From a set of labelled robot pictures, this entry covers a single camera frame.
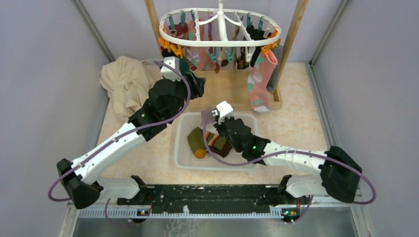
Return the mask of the brown sock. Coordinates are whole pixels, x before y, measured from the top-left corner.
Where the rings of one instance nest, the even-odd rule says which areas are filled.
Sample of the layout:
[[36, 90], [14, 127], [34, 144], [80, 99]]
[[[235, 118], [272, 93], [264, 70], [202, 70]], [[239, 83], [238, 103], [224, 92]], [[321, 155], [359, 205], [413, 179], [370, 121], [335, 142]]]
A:
[[229, 155], [230, 151], [232, 150], [232, 146], [229, 143], [226, 143], [222, 146], [209, 146], [209, 149], [213, 153], [221, 156], [222, 158], [225, 158]]

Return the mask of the wooden hanger rack frame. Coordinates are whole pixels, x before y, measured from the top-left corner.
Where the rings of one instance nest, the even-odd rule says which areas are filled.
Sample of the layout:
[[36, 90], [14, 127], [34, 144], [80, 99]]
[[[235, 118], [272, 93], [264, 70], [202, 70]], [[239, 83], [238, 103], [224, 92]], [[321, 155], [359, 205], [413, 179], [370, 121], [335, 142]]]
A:
[[[296, 4], [283, 46], [283, 55], [279, 65], [280, 73], [278, 74], [278, 79], [282, 77], [284, 67], [287, 63], [307, 4], [308, 0], [299, 0]], [[221, 71], [218, 74], [213, 71], [198, 72], [199, 76], [204, 76], [208, 80], [205, 85], [205, 94], [202, 98], [194, 100], [187, 110], [190, 112], [198, 112], [204, 109], [213, 108], [217, 103], [226, 100], [232, 104], [235, 111], [250, 111], [251, 105], [247, 93], [247, 84], [245, 83], [245, 77], [248, 74], [248, 71], [237, 70]]]

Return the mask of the grey sock with red stripes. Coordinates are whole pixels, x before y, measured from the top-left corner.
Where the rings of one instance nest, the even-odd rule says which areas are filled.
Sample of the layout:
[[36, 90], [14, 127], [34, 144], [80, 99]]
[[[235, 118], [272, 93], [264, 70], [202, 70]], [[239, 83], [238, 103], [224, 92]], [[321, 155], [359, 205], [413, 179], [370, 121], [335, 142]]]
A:
[[201, 111], [201, 123], [204, 124], [211, 124], [214, 123], [217, 116], [217, 110], [216, 109], [207, 109]]

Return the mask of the green striped sock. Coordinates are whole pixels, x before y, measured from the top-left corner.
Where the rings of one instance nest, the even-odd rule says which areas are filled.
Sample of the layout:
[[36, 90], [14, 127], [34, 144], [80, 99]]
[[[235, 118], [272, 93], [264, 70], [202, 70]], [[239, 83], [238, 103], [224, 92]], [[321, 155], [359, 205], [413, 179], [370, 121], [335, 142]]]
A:
[[198, 159], [204, 158], [210, 151], [209, 146], [222, 146], [229, 143], [225, 138], [211, 132], [203, 133], [199, 127], [194, 128], [187, 136], [188, 145]]

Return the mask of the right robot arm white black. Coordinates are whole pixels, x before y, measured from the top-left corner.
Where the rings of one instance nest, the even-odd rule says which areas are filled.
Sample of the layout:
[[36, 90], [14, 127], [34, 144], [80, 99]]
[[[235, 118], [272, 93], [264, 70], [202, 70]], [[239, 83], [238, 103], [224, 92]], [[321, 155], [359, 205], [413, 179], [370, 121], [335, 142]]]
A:
[[362, 168], [341, 147], [330, 146], [326, 151], [287, 147], [252, 134], [242, 119], [234, 117], [216, 121], [213, 126], [248, 163], [282, 166], [305, 173], [282, 178], [278, 197], [283, 203], [308, 195], [329, 195], [341, 202], [355, 202]]

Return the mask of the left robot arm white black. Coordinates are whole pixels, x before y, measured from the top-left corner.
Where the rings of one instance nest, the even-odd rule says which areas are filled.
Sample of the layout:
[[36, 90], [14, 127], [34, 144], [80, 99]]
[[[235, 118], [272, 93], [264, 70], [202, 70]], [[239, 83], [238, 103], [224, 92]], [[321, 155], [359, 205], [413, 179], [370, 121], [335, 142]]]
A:
[[111, 137], [85, 155], [57, 163], [61, 184], [76, 209], [84, 209], [101, 199], [122, 198], [143, 204], [147, 186], [136, 175], [104, 178], [102, 173], [129, 153], [150, 141], [185, 111], [190, 100], [204, 94], [206, 80], [192, 72], [184, 80], [160, 79], [148, 91], [148, 99]]

